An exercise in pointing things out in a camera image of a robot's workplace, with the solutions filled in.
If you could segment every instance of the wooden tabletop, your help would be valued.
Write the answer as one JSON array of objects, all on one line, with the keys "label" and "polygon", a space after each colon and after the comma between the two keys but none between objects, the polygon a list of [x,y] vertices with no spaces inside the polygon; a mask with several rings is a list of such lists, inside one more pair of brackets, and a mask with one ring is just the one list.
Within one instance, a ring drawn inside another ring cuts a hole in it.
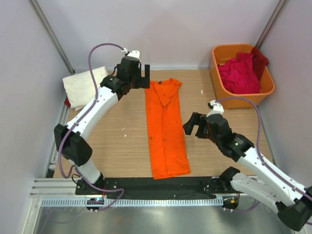
[{"label": "wooden tabletop", "polygon": [[[207,103],[215,99],[209,70],[151,71],[151,80],[175,78],[183,84],[179,90],[182,122],[192,112],[206,114]],[[68,120],[77,112],[70,110]],[[223,115],[233,132],[243,134],[256,142],[258,118],[254,109],[225,110]],[[191,173],[185,176],[218,176],[230,166],[247,175],[253,172],[225,157],[208,139],[198,139],[194,128],[192,136],[185,136]],[[113,106],[98,122],[87,140],[93,149],[92,160],[105,177],[152,177],[143,89],[133,89]],[[262,131],[260,150],[272,160],[270,149]],[[62,160],[67,172],[70,163]],[[61,178],[59,168],[54,178]]]}]

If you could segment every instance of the laundry basket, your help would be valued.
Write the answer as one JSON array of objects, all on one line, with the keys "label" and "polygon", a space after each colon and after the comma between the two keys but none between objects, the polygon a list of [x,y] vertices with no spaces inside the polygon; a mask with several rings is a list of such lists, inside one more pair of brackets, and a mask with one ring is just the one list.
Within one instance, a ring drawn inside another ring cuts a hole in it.
[{"label": "laundry basket", "polygon": [[[217,99],[226,97],[244,97],[258,105],[266,96],[270,95],[274,91],[275,85],[267,67],[265,67],[260,81],[259,94],[233,94],[227,91],[222,84],[217,65],[224,65],[228,60],[235,58],[238,52],[250,53],[253,47],[253,45],[249,44],[233,44],[219,45],[213,49],[213,59],[210,66],[210,75]],[[251,104],[240,99],[225,100],[222,101],[221,104],[225,109],[252,107]]]}]

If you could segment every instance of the orange garment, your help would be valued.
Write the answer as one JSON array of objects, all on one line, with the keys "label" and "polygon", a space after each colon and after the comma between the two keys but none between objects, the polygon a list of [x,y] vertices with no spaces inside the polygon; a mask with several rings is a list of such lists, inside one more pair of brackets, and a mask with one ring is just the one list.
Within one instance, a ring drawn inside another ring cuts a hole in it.
[{"label": "orange garment", "polygon": [[154,179],[191,172],[180,115],[176,79],[156,82],[145,89],[148,141]]}]

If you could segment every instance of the robotic arm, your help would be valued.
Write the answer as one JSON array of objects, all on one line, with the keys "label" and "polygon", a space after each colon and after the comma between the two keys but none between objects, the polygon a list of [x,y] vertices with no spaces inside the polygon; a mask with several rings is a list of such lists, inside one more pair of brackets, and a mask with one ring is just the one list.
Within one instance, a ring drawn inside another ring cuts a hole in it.
[{"label": "robotic arm", "polygon": [[183,125],[185,134],[190,135],[194,125],[198,125],[195,136],[211,140],[223,155],[255,172],[264,183],[233,167],[225,170],[220,179],[236,191],[270,207],[289,228],[301,230],[312,216],[312,187],[306,188],[291,179],[268,161],[246,137],[233,133],[222,116],[224,110],[220,103],[211,101],[208,106],[211,111],[207,115],[192,114]]},{"label": "robotic arm", "polygon": [[[108,75],[101,82],[96,103],[95,100],[91,100],[65,126],[58,124],[54,128],[55,142],[59,151],[63,138],[75,125],[65,140],[61,153],[78,168],[84,178],[98,188],[103,188],[104,176],[91,160],[92,149],[86,140],[102,116],[124,95],[127,95],[130,89],[150,87],[150,65],[145,65],[145,77],[142,77],[139,57],[139,51],[131,51],[124,56],[121,63],[117,65],[116,76]],[[77,120],[83,116],[84,119],[77,123]]]}]

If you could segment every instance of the dark red cloth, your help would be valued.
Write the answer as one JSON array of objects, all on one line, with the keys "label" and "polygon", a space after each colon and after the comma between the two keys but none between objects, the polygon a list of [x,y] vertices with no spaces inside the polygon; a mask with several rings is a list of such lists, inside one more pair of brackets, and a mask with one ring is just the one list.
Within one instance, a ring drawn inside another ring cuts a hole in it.
[{"label": "dark red cloth", "polygon": [[64,104],[65,104],[66,106],[70,107],[70,102],[69,102],[69,100],[68,100],[68,98],[67,98],[67,97],[66,97],[66,99],[65,99]]},{"label": "dark red cloth", "polygon": [[221,66],[218,64],[219,73],[224,88],[233,94],[260,93],[260,83],[253,73],[253,54],[237,53],[237,58],[232,58]]},{"label": "dark red cloth", "polygon": [[257,47],[254,47],[250,53],[253,54],[253,73],[260,81],[265,66],[269,64],[269,60],[267,57],[263,56]]}]

